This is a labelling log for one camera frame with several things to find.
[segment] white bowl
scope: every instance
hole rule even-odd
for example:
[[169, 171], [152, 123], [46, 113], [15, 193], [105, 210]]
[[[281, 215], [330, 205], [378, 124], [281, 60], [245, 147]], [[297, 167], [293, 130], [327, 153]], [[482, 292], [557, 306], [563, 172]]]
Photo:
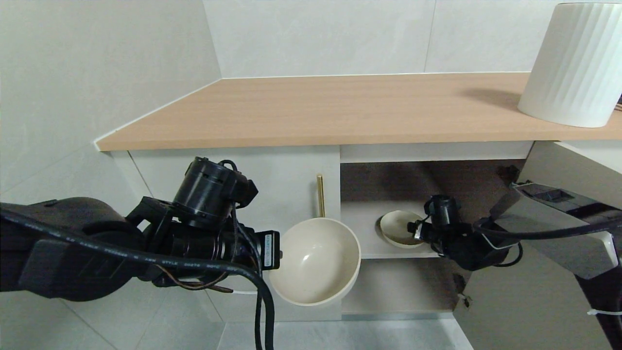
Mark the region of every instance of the white bowl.
[[343, 298], [361, 267], [361, 245], [349, 227], [326, 217], [303, 221], [281, 237], [281, 267], [270, 271], [277, 294], [299, 306]]
[[390, 244], [399, 248], [411, 249], [422, 245], [424, 242], [412, 237], [406, 227], [409, 222], [422, 220], [423, 218], [413, 212], [395, 210], [384, 214], [380, 219], [380, 232]]

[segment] open cabinet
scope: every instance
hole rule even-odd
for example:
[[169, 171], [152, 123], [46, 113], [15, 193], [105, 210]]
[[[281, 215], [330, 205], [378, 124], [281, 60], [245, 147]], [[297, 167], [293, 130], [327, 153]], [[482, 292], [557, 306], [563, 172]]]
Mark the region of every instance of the open cabinet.
[[[554, 142], [536, 142], [526, 159], [413, 158], [341, 165], [341, 220], [358, 236], [363, 254], [357, 282], [342, 301], [343, 319], [441, 318], [453, 312], [475, 350], [611, 349], [597, 318], [587, 315], [592, 307], [575, 276], [528, 242], [523, 241], [519, 264], [469, 273], [436, 257], [429, 246], [390, 245], [375, 223], [392, 210], [424, 217], [423, 203], [437, 193], [462, 203], [465, 222], [488, 216], [518, 175], [511, 166], [520, 170], [519, 182], [559, 187], [622, 207], [622, 174], [580, 149]], [[512, 249], [506, 262], [515, 258]], [[467, 302], [457, 296], [462, 288], [455, 275], [467, 281], [462, 291]]]
[[341, 221], [357, 235], [363, 261], [354, 288], [342, 301], [343, 319], [451, 317], [470, 272], [439, 258], [429, 244], [399, 248], [382, 236], [378, 220], [393, 210], [425, 217], [434, 194], [462, 203], [472, 222], [508, 190], [509, 169], [523, 159], [403, 161], [341, 164]]

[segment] white ribbed cylinder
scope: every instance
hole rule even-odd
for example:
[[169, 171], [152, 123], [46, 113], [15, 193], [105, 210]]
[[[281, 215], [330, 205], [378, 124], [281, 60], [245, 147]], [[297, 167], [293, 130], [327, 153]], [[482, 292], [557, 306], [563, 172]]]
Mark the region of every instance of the white ribbed cylinder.
[[622, 4], [559, 4], [518, 109], [554, 123], [605, 126], [622, 93]]

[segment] wooden countertop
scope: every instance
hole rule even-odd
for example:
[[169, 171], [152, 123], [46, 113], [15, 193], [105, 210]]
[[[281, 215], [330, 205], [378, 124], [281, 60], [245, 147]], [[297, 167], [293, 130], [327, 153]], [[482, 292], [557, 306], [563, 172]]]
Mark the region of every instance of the wooden countertop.
[[102, 151], [622, 139], [622, 111], [588, 129], [516, 105], [528, 73], [225, 79], [97, 141]]

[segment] cream bowl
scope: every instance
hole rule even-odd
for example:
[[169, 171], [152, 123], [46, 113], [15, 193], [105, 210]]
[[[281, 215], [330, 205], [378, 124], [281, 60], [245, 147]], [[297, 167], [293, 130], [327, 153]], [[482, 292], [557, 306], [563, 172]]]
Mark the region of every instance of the cream bowl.
[[273, 289], [286, 301], [317, 306], [343, 298], [361, 267], [354, 232], [326, 217], [303, 221], [281, 237], [281, 267], [270, 271]]

